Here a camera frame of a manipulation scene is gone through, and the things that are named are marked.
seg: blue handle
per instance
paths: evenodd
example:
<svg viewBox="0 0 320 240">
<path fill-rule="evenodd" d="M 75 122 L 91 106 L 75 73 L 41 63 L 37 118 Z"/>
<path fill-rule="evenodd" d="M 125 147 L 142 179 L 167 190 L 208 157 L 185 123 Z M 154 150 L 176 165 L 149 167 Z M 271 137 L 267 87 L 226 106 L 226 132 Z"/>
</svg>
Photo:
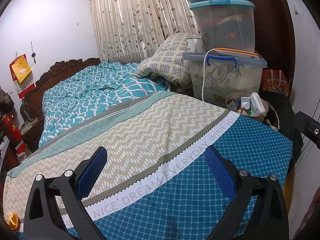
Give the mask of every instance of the blue handle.
<svg viewBox="0 0 320 240">
<path fill-rule="evenodd" d="M 229 56 L 218 56 L 218 55 L 210 55 L 207 57 L 207 65 L 209 66 L 209 59 L 220 59 L 220 60 L 234 60 L 235 62 L 235 69 L 237 69 L 237 60 L 235 57 L 229 57 Z"/>
</svg>

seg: beige zigzag pattern fabric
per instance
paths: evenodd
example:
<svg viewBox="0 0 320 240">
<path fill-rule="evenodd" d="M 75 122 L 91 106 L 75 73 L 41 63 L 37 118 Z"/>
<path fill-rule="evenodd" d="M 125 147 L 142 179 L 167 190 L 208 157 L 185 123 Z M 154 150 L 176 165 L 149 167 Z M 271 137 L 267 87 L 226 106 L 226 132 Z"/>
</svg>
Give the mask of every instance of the beige zigzag pattern fabric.
<svg viewBox="0 0 320 240">
<path fill-rule="evenodd" d="M 152 167 L 159 158 L 188 141 L 224 112 L 223 108 L 185 95 L 163 98 L 97 137 L 32 164 L 16 178 L 7 177 L 4 212 L 13 211 L 23 218 L 37 174 L 47 178 L 60 176 L 67 169 L 75 169 L 82 160 L 89 159 L 99 146 L 104 146 L 108 151 L 108 162 L 88 198 L 97 196 Z M 57 202 L 59 208 L 64 208 L 60 197 Z"/>
</svg>

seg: orange and white device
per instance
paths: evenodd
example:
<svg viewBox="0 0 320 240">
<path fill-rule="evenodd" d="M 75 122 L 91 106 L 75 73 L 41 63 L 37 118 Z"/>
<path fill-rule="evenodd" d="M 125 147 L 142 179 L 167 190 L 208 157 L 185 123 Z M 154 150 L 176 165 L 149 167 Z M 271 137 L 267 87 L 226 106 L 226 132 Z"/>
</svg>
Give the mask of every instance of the orange and white device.
<svg viewBox="0 0 320 240">
<path fill-rule="evenodd" d="M 217 54 L 221 54 L 221 55 L 228 55 L 228 56 L 235 56 L 235 57 L 246 57 L 246 58 L 252 58 L 252 59 L 259 60 L 259 54 L 248 52 L 248 51 L 237 50 L 237 49 L 226 49 L 226 48 L 215 48 L 215 51 Z"/>
</svg>

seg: yellow envelope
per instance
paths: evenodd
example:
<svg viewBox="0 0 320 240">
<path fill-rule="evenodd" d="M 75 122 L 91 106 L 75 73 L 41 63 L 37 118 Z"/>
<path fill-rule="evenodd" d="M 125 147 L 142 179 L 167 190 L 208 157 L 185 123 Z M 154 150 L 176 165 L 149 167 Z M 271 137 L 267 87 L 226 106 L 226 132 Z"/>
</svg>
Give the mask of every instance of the yellow envelope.
<svg viewBox="0 0 320 240">
<path fill-rule="evenodd" d="M 17 76 L 19 83 L 21 83 L 31 72 L 28 63 L 23 56 L 19 57 L 19 59 L 12 65 L 12 70 Z"/>
</svg>

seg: stack of storage boxes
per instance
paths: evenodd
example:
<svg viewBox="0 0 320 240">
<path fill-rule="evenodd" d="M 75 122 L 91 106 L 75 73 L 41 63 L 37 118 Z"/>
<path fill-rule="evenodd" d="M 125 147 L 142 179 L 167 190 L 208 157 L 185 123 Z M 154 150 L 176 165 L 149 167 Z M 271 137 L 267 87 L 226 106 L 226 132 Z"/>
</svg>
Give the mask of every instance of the stack of storage boxes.
<svg viewBox="0 0 320 240">
<path fill-rule="evenodd" d="M 258 92 L 267 62 L 261 56 L 250 58 L 237 54 L 238 50 L 255 52 L 254 4 L 245 0 L 189 1 L 204 43 L 203 54 L 184 55 L 189 61 L 194 96 L 201 99 L 204 56 L 215 48 L 232 49 L 236 53 L 226 51 L 221 55 L 213 51 L 208 55 L 204 99 L 225 99 L 233 92 Z"/>
</svg>

